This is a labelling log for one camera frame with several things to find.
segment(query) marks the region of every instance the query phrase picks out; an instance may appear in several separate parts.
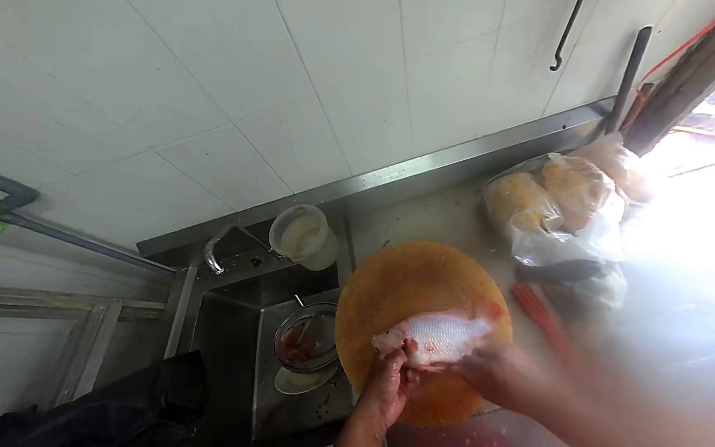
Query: plastic container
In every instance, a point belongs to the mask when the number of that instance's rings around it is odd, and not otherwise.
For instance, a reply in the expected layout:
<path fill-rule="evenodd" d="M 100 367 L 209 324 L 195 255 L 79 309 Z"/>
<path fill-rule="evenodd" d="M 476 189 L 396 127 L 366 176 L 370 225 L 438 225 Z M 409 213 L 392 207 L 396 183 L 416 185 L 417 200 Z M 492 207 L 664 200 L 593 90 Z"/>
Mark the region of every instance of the plastic container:
<path fill-rule="evenodd" d="M 326 269 L 338 256 L 338 239 L 322 210 L 296 205 L 282 212 L 269 229 L 269 245 L 306 269 Z"/>

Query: fish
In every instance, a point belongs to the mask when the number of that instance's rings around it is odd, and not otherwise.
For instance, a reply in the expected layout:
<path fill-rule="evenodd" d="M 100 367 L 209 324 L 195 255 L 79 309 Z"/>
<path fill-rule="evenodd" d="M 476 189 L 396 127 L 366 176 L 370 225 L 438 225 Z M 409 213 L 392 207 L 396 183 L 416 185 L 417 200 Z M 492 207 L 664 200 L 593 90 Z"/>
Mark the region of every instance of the fish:
<path fill-rule="evenodd" d="M 371 344 L 382 354 L 404 348 L 408 368 L 442 372 L 481 345 L 491 330 L 482 317 L 469 319 L 459 311 L 424 312 L 376 334 Z"/>

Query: sink basin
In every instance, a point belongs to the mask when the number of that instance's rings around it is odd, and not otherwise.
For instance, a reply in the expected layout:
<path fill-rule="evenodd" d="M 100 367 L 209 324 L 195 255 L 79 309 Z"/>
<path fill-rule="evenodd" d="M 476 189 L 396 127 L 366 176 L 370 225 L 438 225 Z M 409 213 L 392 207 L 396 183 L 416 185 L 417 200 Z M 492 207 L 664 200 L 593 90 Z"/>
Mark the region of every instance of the sink basin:
<path fill-rule="evenodd" d="M 295 294 L 306 305 L 338 302 L 339 277 L 343 283 L 351 271 L 347 244 L 340 239 L 345 253 L 320 271 L 260 250 L 223 259 L 222 275 L 205 267 L 189 270 L 194 282 L 187 290 L 188 307 L 179 307 L 185 317 L 175 352 L 199 349 L 209 381 L 194 445 L 323 447 L 335 441 L 352 410 L 344 371 L 339 367 L 314 390 L 283 394 L 274 384 L 281 369 L 274 339 L 283 320 L 300 308 Z"/>

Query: hanging hook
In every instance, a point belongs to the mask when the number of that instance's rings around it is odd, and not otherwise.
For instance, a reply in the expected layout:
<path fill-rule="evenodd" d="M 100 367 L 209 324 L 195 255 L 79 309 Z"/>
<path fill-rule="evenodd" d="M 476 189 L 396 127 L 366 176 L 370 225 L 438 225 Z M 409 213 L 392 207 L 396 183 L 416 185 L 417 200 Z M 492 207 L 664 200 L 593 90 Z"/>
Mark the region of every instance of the hanging hook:
<path fill-rule="evenodd" d="M 581 4 L 584 0 L 576 0 L 575 6 L 573 7 L 573 13 L 570 14 L 570 20 L 567 21 L 567 27 L 564 28 L 564 34 L 561 35 L 561 41 L 559 41 L 559 46 L 556 47 L 556 54 L 554 58 L 556 59 L 556 64 L 551 65 L 551 72 L 559 70 L 561 67 L 561 49 L 564 48 L 564 43 L 567 41 L 567 36 L 570 35 L 570 30 L 573 27 L 573 22 L 575 22 L 575 16 L 578 15 L 578 10 L 581 9 Z"/>

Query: orange brush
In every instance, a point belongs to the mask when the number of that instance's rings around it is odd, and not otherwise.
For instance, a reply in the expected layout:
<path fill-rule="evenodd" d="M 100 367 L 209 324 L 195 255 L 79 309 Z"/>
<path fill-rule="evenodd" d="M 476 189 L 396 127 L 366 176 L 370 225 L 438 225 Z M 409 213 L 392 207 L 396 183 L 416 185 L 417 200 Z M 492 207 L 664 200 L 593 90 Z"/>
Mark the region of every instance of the orange brush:
<path fill-rule="evenodd" d="M 537 298 L 534 290 L 531 290 L 531 286 L 527 282 L 517 282 L 511 290 L 515 294 L 517 301 L 521 303 L 523 310 L 526 311 L 532 321 L 541 327 L 545 335 L 551 340 L 551 344 L 553 344 L 554 350 L 556 350 L 556 354 L 562 362 L 571 370 L 578 369 L 578 356 L 570 344 L 567 343 L 567 340 L 564 335 L 561 334 L 559 328 L 556 327 L 556 324 L 551 318 L 551 314 L 545 309 L 545 306 L 542 305 L 540 299 Z"/>

